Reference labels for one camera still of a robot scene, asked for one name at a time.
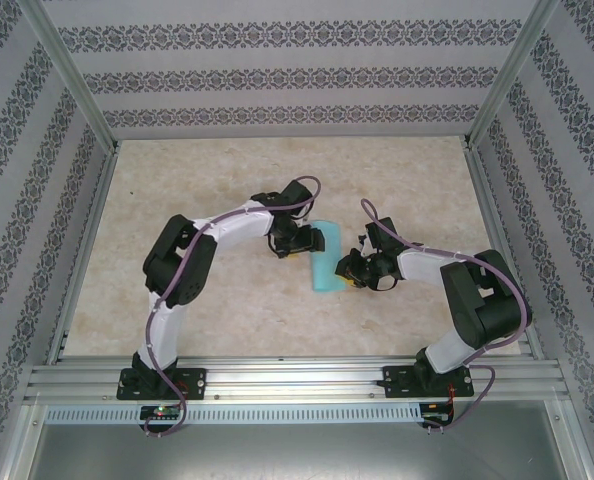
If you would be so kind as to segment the aluminium frame post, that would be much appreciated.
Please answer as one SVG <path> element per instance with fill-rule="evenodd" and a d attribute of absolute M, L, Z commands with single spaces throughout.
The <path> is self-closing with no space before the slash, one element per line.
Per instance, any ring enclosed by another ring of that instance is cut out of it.
<path fill-rule="evenodd" d="M 41 0 L 16 0 L 16 2 L 81 109 L 96 138 L 100 141 L 102 148 L 105 151 L 114 151 L 118 140 L 113 135 L 82 73 L 43 6 L 43 2 Z"/>
<path fill-rule="evenodd" d="M 463 137 L 463 147 L 466 150 L 472 151 L 481 142 L 558 3 L 559 0 L 535 0 L 470 130 Z"/>

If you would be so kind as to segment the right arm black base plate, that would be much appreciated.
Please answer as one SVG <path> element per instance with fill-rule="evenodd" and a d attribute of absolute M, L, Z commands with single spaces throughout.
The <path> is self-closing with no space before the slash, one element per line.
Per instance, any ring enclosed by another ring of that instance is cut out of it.
<path fill-rule="evenodd" d="M 431 367 L 420 365 L 385 366 L 383 379 L 376 384 L 384 389 L 387 398 L 448 397 L 449 388 L 457 398 L 474 395 L 470 370 L 459 367 L 448 373 L 438 374 Z"/>

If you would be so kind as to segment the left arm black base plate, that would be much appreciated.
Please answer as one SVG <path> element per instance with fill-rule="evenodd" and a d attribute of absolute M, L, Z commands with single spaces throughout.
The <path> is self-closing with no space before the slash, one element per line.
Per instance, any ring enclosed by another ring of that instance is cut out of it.
<path fill-rule="evenodd" d="M 206 370 L 199 368 L 175 368 L 165 370 L 169 380 L 186 400 L 204 399 Z M 155 371 L 138 372 L 125 368 L 120 373 L 116 391 L 118 400 L 179 400 L 179 395 Z"/>

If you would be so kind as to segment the aluminium side rail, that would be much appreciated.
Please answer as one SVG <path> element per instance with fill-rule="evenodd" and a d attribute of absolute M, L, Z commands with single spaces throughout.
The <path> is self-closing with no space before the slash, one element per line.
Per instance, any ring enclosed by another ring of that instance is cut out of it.
<path fill-rule="evenodd" d="M 55 327 L 49 340 L 49 349 L 44 357 L 45 365 L 54 365 L 60 359 L 63 341 L 68 337 L 121 146 L 121 140 L 115 143 L 100 170 L 79 238 L 76 255 L 69 271 L 66 289 L 57 311 Z"/>
<path fill-rule="evenodd" d="M 482 160 L 476 148 L 465 148 L 464 155 L 491 246 L 504 255 L 511 273 L 518 281 L 528 305 L 534 312 L 535 307 L 531 302 L 529 290 L 525 285 L 521 268 L 517 262 L 517 249 L 512 243 L 514 240 L 513 233 L 516 232 L 518 221 L 508 188 L 501 177 L 501 170 L 495 165 L 488 166 Z M 536 319 L 536 313 L 534 312 L 532 324 L 525 331 L 525 340 L 530 346 L 532 356 L 538 360 L 545 360 L 547 356 L 543 351 L 539 334 L 535 329 Z"/>

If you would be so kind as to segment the grey metal sheet panel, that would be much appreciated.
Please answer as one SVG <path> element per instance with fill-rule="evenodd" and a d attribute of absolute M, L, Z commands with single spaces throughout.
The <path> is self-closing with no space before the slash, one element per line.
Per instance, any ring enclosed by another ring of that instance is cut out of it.
<path fill-rule="evenodd" d="M 567 480 L 552 441 L 503 429 L 428 435 L 410 424 L 56 426 L 30 480 Z"/>

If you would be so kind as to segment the long aluminium mounting rail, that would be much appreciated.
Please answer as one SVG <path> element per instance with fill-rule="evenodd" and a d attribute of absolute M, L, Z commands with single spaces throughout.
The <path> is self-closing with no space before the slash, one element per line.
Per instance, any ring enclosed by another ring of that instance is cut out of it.
<path fill-rule="evenodd" d="M 207 373 L 208 404 L 383 403 L 376 382 L 389 365 L 410 357 L 182 357 L 182 367 Z M 28 405 L 114 404 L 126 357 L 67 357 L 32 368 L 23 401 Z M 556 360 L 529 355 L 488 355 L 471 366 L 475 390 L 489 401 L 566 399 L 570 392 Z"/>

